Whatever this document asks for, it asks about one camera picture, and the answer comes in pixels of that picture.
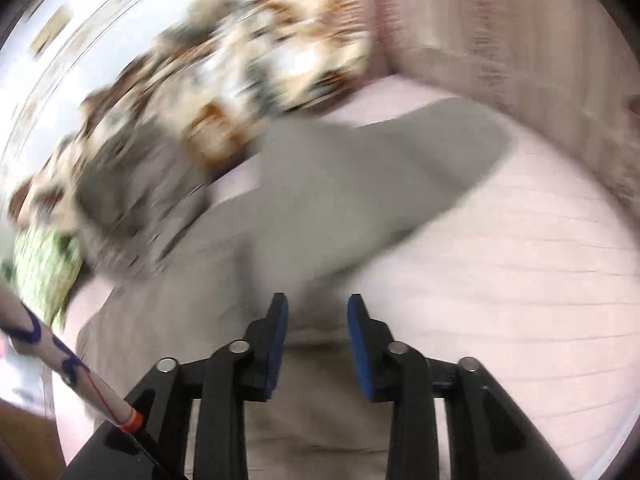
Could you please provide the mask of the olive green puffer jacket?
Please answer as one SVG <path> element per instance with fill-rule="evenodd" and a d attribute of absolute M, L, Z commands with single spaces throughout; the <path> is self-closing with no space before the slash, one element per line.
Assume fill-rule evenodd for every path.
<path fill-rule="evenodd" d="M 452 208 L 509 147 L 484 107 L 449 99 L 359 128 L 285 118 L 260 136 L 253 191 L 213 204 L 206 174 L 158 125 L 122 129 L 76 188 L 79 236 L 114 290 L 81 357 L 127 393 L 159 359 L 213 354 L 288 298 L 280 385 L 246 410 L 254 479 L 378 479 L 390 412 L 364 400 L 346 284 Z"/>

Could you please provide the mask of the green checkered pillow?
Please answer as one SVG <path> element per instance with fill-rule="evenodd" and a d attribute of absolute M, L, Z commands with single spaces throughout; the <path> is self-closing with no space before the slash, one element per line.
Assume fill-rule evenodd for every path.
<path fill-rule="evenodd" d="M 70 295 L 84 258 L 79 240 L 49 228 L 17 234 L 13 249 L 13 284 L 23 304 L 55 330 L 66 324 Z"/>

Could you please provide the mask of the white rod with blue markings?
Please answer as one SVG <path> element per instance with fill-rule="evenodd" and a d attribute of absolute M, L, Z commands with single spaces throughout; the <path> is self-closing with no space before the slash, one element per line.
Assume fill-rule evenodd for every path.
<path fill-rule="evenodd" d="M 4 283 L 1 283 L 1 330 L 18 353 L 40 359 L 114 426 L 126 434 L 135 434 L 142 428 L 142 415 L 94 374 Z"/>

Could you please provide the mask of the floral leaf pattern blanket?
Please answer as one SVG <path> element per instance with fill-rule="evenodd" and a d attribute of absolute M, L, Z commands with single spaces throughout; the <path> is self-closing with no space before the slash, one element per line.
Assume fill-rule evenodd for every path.
<path fill-rule="evenodd" d="M 75 232 L 80 177 L 131 126 L 158 125 L 200 165 L 219 167 L 268 116 L 340 98 L 369 50 L 361 0 L 194 0 L 112 84 L 86 95 L 79 127 L 13 193 L 10 219 Z"/>

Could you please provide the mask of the striped upholstered bed side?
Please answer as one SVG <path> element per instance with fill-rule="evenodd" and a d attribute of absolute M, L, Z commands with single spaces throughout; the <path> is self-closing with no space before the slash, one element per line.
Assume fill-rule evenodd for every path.
<path fill-rule="evenodd" d="M 639 64 L 599 0 L 374 0 L 394 70 L 544 134 L 639 209 Z"/>

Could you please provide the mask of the brass wall switch plates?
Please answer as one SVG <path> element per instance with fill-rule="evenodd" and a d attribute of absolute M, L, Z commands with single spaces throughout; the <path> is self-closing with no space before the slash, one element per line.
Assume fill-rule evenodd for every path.
<path fill-rule="evenodd" d="M 60 33 L 65 29 L 69 22 L 70 11 L 66 6 L 60 6 L 58 10 L 52 14 L 49 21 L 47 21 L 40 32 L 38 32 L 38 35 L 30 46 L 30 50 L 32 50 L 32 54 L 35 58 L 39 58 L 40 55 L 43 54 L 47 47 L 49 47 L 50 44 L 58 38 L 58 36 L 60 36 Z"/>

